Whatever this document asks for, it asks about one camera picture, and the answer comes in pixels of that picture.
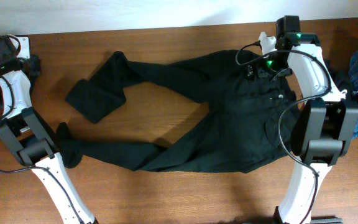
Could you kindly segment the black trousers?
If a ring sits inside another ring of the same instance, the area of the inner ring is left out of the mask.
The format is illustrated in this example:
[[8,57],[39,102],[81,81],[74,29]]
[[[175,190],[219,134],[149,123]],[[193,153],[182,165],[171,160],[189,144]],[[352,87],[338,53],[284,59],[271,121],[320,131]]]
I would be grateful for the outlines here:
[[207,113],[189,116],[191,129],[176,142],[85,141],[74,139],[67,124],[57,128],[66,168],[83,156],[149,172],[248,173],[284,157],[300,115],[290,107],[295,93],[284,78],[245,78],[235,50],[222,50],[171,64],[134,62],[114,52],[89,79],[79,80],[65,101],[92,123],[126,102],[124,89],[150,82],[205,103]]

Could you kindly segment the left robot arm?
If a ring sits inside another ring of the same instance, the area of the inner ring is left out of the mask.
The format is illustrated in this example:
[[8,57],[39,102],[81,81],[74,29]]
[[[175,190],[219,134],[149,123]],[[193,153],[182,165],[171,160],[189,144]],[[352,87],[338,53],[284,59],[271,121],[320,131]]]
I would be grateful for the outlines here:
[[28,37],[0,37],[0,140],[22,166],[19,172],[30,170],[39,178],[63,223],[97,223],[65,170],[55,132],[32,106],[34,59]]

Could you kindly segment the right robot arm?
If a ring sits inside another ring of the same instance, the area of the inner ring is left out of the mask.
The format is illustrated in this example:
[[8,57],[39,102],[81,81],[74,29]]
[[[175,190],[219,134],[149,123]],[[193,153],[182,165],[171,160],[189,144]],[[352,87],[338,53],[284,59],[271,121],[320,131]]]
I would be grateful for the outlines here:
[[312,218],[311,209],[324,178],[345,156],[358,119],[358,105],[338,90],[324,63],[321,42],[314,33],[302,32],[298,16],[276,21],[276,35],[262,32],[262,55],[243,63],[247,76],[273,80],[295,74],[304,104],[291,132],[286,153],[295,165],[287,193],[275,208],[273,223],[342,223],[342,218]]

